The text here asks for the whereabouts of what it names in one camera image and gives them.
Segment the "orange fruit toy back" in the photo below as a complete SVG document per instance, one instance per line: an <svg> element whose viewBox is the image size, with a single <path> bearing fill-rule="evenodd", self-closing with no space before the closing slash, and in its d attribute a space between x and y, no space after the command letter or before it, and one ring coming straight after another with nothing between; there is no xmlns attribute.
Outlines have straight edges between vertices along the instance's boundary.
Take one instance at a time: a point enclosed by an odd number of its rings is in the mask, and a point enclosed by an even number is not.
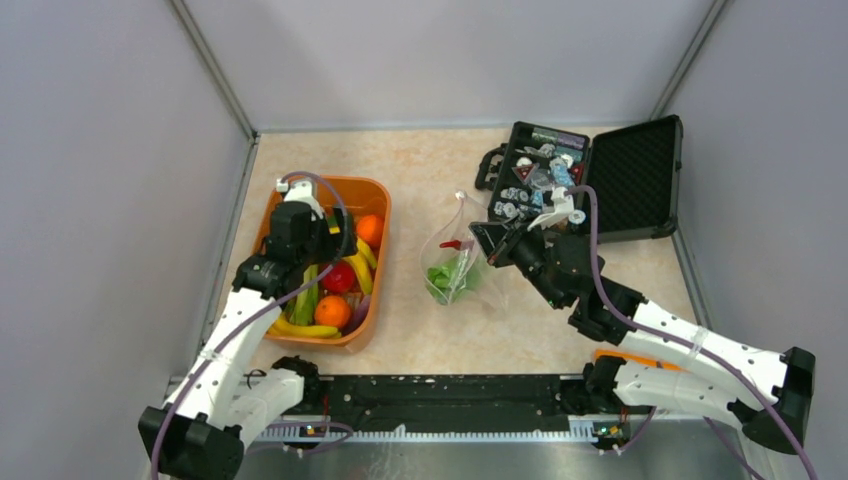
<svg viewBox="0 0 848 480"><path fill-rule="evenodd" d="M385 220L382 216L375 214L362 216L355 227L357 236L371 248L381 247L385 232Z"/></svg>

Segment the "red apple toy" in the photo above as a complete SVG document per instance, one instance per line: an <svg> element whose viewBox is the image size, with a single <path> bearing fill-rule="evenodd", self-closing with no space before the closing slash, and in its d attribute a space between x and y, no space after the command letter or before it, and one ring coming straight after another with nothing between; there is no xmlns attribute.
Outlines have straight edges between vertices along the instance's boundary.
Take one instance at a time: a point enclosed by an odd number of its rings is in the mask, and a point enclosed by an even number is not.
<svg viewBox="0 0 848 480"><path fill-rule="evenodd" d="M329 293L342 295L351 291L356 281L357 277L353 268L346 262L339 262L320 283Z"/></svg>

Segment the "clear zip top bag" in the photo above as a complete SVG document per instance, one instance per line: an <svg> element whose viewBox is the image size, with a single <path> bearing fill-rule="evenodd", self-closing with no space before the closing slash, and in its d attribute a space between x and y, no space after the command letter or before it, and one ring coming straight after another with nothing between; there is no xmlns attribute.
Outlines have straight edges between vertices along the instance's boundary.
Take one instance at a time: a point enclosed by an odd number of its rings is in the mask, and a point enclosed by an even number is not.
<svg viewBox="0 0 848 480"><path fill-rule="evenodd" d="M454 193L451 207L449 221L420 251L426 291L444 307L475 303L488 311L504 310L507 297L502 282L470 230L471 223L487 218L486 208L464 190Z"/></svg>

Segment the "green napa cabbage toy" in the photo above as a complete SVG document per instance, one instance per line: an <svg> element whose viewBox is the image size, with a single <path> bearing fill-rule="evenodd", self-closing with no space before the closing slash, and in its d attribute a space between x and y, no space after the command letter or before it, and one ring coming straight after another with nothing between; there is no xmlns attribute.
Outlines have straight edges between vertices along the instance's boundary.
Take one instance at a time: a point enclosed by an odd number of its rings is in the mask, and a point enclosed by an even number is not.
<svg viewBox="0 0 848 480"><path fill-rule="evenodd" d="M426 270L426 290L439 304L451 305L482 291L487 267L480 259L453 257Z"/></svg>

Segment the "red chili pepper toy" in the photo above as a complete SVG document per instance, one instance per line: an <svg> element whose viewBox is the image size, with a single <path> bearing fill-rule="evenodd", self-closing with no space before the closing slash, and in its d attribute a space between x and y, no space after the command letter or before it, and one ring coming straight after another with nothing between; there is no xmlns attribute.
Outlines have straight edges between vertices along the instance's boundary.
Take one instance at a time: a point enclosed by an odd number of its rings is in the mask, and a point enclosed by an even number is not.
<svg viewBox="0 0 848 480"><path fill-rule="evenodd" d="M448 240L448 241L441 242L438 245L438 247L440 249L453 249L453 250L456 250L456 251L463 251L463 250L472 249L474 247L474 245L475 245L474 240L454 239L454 240Z"/></svg>

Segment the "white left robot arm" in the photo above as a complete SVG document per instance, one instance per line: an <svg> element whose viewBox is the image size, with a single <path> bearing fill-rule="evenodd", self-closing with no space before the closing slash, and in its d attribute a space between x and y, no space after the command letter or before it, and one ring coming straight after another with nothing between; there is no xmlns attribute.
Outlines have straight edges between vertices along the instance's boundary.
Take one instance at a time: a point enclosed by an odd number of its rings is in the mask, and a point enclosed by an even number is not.
<svg viewBox="0 0 848 480"><path fill-rule="evenodd" d="M313 266L330 269L355 250L353 216L338 205L331 231L315 199L284 200L255 253L238 267L225 309L189 373L160 407L141 414L138 430L153 479L233 479L245 453L286 409L308 413L320 386L291 369L273 369L252 392L236 393L267 330L297 295L318 283Z"/></svg>

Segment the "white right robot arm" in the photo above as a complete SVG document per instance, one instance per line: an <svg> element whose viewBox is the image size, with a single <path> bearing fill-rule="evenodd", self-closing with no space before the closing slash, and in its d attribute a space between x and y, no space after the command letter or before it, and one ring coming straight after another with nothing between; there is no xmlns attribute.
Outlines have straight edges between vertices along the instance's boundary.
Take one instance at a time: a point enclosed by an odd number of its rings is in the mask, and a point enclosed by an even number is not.
<svg viewBox="0 0 848 480"><path fill-rule="evenodd" d="M594 409L687 412L734 427L772 451L801 453L814 390L811 352L731 340L604 277L594 233L548 240L528 222L473 222L469 229L491 266L517 267L552 308L572 308L568 322L580 334L672 365L600 356L584 369Z"/></svg>

